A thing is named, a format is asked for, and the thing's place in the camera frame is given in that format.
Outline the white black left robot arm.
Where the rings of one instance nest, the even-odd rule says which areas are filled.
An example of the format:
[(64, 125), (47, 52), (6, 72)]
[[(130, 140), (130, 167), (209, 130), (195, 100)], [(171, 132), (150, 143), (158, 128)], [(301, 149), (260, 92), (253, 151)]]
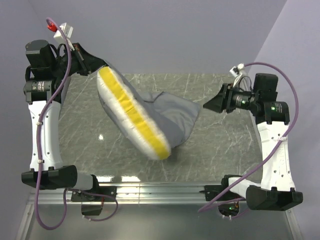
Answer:
[(97, 177), (80, 173), (75, 165), (64, 165), (59, 144), (59, 117), (71, 76), (88, 76), (107, 63), (88, 53), (78, 42), (71, 55), (40, 39), (25, 46), (29, 66), (25, 70), (23, 93), (31, 117), (32, 156), (29, 171), (21, 181), (39, 190), (76, 189), (89, 201), (101, 195)]

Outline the grey pillowcase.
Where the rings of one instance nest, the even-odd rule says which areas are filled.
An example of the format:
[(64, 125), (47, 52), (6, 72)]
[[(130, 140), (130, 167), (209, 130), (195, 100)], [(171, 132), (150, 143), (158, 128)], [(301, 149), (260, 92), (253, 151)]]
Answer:
[(148, 114), (166, 136), (171, 150), (183, 144), (190, 137), (200, 113), (198, 103), (165, 91), (138, 92), (117, 69), (113, 66), (108, 67), (122, 77), (133, 90), (136, 99), (146, 107)]

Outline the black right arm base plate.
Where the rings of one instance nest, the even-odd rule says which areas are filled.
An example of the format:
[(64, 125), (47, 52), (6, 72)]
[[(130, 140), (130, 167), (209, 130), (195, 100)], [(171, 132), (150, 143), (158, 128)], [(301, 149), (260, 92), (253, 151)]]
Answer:
[[(202, 190), (199, 191), (200, 194), (204, 194), (204, 198), (207, 202), (211, 201), (214, 199), (218, 194), (220, 194), (223, 191), (223, 187), (218, 184), (209, 184), (205, 185)], [(241, 197), (237, 193), (228, 191), (226, 192), (223, 196), (217, 199), (217, 201), (228, 201), (228, 200), (233, 200), (233, 199), (238, 199), (242, 198), (243, 201), (246, 199), (244, 197)]]

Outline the cream quilted pillow yellow edge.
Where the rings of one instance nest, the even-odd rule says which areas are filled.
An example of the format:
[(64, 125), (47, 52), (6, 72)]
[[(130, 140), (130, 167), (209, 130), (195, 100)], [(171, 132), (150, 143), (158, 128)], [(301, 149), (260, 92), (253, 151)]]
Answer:
[(115, 70), (109, 66), (99, 69), (96, 84), (106, 114), (136, 149), (151, 160), (164, 160), (171, 155), (164, 132)]

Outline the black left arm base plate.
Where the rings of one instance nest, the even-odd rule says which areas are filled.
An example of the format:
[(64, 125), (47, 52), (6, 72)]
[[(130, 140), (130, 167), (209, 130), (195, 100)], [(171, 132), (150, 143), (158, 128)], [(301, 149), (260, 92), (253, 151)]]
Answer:
[(70, 200), (72, 202), (114, 202), (117, 195), (117, 187), (100, 186), (98, 192), (95, 192), (95, 194), (103, 196), (94, 196), (73, 191)]

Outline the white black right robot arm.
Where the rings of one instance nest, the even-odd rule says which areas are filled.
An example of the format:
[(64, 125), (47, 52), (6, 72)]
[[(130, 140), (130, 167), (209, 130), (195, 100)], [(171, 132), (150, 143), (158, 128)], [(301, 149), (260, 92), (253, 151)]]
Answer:
[(251, 91), (241, 91), (232, 83), (225, 83), (218, 94), (203, 105), (216, 113), (231, 113), (235, 109), (249, 111), (261, 141), (261, 182), (247, 180), (248, 173), (225, 175), (216, 200), (220, 197), (231, 200), (239, 195), (250, 210), (257, 211), (286, 211), (303, 202), (303, 193), (296, 190), (290, 168), (287, 130), (293, 122), (287, 103), (277, 101), (277, 85), (276, 75), (257, 73)]

